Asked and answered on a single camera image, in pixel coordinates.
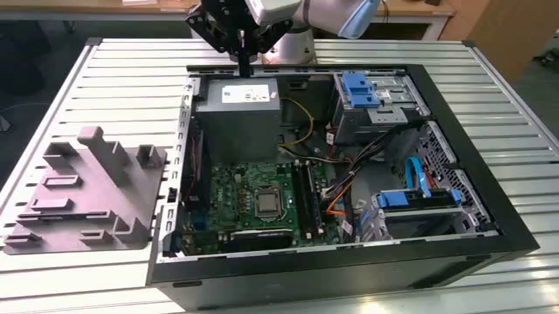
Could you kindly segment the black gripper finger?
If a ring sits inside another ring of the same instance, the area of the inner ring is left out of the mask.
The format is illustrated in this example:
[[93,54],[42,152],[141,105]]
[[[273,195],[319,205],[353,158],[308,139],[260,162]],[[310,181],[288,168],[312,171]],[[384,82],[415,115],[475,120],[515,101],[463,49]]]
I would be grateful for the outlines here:
[[257,54],[268,52],[293,24],[292,19],[282,20],[269,26],[258,26],[254,21],[245,28],[245,77],[249,78],[253,71],[250,63]]
[[245,78],[245,50],[241,31],[236,35],[226,35],[218,29],[213,17],[204,10],[201,2],[190,8],[185,22],[213,49],[229,55],[229,59],[237,64],[238,76]]

